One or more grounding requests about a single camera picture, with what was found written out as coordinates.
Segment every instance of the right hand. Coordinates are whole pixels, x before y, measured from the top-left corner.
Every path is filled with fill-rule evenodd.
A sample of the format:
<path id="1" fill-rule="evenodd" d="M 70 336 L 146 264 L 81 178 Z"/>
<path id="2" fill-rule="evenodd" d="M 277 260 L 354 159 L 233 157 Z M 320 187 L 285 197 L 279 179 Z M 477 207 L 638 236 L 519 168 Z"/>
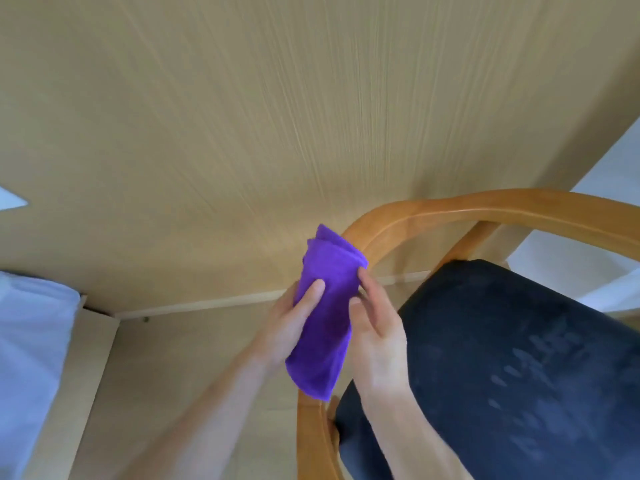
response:
<path id="1" fill-rule="evenodd" d="M 363 267 L 358 277 L 367 293 L 349 302 L 353 380 L 363 408 L 411 394 L 406 335 L 387 292 Z"/>

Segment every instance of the microfiber towel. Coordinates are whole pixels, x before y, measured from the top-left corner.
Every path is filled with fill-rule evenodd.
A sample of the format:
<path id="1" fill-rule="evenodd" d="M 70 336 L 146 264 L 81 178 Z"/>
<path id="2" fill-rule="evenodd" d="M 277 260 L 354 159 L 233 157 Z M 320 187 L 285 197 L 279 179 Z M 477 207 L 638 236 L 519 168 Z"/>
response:
<path id="1" fill-rule="evenodd" d="M 324 294 L 285 363 L 302 392 L 328 401 L 351 338 L 349 299 L 358 293 L 358 268 L 368 263 L 359 250 L 322 224 L 316 238 L 308 240 L 302 262 L 294 302 L 299 302 L 317 279 L 324 280 Z"/>

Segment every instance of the upholstered seat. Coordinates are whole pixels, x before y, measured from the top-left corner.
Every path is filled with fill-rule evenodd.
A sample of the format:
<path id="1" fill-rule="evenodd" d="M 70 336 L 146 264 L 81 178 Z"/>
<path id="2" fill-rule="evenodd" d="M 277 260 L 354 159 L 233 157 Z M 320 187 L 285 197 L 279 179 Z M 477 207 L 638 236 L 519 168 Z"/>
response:
<path id="1" fill-rule="evenodd" d="M 413 392 L 475 480 L 640 478 L 640 334 L 483 260 L 400 315 Z M 335 424 L 355 480 L 392 478 L 353 382 Z"/>

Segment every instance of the wooden chair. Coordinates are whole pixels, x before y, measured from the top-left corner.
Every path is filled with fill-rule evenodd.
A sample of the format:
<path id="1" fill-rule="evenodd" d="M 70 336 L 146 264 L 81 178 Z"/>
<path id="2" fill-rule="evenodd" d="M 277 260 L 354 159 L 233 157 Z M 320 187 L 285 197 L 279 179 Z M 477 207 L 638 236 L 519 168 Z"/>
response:
<path id="1" fill-rule="evenodd" d="M 593 196 L 546 189 L 510 189 L 441 200 L 399 201 L 366 213 L 343 233 L 370 266 L 421 232 L 454 221 L 477 221 L 434 268 L 467 260 L 500 226 L 516 224 L 562 235 L 640 260 L 640 207 Z M 328 408 L 298 394 L 299 480 L 342 480 L 338 432 Z"/>

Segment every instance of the wood grain surface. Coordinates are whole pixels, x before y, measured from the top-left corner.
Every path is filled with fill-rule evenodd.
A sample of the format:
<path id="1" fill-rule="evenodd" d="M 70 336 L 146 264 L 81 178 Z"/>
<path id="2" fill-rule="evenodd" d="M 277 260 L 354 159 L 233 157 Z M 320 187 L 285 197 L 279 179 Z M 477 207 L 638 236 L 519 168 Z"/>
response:
<path id="1" fill-rule="evenodd" d="M 110 312 L 283 288 L 389 201 L 569 189 L 640 114 L 640 0 L 2 5 L 0 268 Z"/>

